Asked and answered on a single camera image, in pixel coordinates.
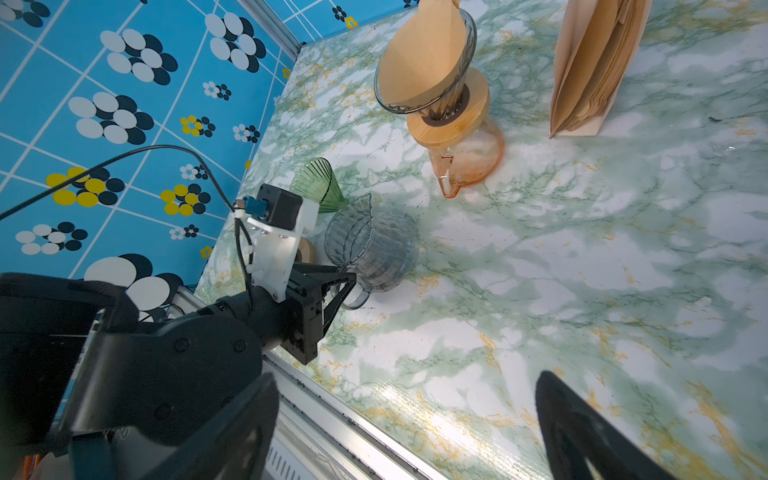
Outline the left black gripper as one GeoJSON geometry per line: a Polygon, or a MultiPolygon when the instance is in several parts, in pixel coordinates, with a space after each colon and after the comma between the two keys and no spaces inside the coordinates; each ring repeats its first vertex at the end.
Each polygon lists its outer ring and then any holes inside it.
{"type": "Polygon", "coordinates": [[[318,343],[356,283],[357,275],[346,268],[295,263],[286,291],[289,333],[281,347],[302,365],[315,360],[318,343]]]}

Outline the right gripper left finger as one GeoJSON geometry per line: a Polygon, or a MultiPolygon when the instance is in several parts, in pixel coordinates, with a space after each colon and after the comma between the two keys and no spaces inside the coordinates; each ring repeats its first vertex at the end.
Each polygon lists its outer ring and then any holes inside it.
{"type": "Polygon", "coordinates": [[[146,479],[258,479],[279,412],[272,374],[259,376],[146,479]]]}

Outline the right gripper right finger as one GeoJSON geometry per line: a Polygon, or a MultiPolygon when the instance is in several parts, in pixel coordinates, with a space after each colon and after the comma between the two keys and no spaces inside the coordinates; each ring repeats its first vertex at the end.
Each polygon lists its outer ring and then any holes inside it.
{"type": "Polygon", "coordinates": [[[548,464],[555,479],[671,479],[551,371],[543,371],[535,403],[548,464]]]}

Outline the grey glass pitcher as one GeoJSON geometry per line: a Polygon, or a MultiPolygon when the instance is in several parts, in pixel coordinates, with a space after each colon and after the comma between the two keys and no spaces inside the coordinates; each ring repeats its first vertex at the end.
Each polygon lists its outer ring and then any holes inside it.
{"type": "Polygon", "coordinates": [[[342,307],[357,310],[373,293],[396,288],[415,264],[418,240],[413,217],[370,193],[336,212],[324,234],[324,251],[333,265],[356,275],[361,289],[342,307]]]}

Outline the green glass dripper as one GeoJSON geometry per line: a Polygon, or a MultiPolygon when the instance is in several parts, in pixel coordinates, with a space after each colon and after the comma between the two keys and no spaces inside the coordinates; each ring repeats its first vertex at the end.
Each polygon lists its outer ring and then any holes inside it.
{"type": "Polygon", "coordinates": [[[307,162],[295,175],[289,190],[316,202],[320,214],[337,212],[348,205],[333,168],[324,157],[307,162]]]}

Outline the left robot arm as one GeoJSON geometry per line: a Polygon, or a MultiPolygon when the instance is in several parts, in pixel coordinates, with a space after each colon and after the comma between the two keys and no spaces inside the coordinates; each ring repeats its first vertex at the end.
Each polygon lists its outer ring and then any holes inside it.
{"type": "Polygon", "coordinates": [[[53,451],[81,433],[134,427],[177,446],[284,346],[301,362],[356,283],[298,263],[286,297],[254,287],[175,319],[143,323],[127,291],[102,281],[1,277],[1,447],[53,451]]]}

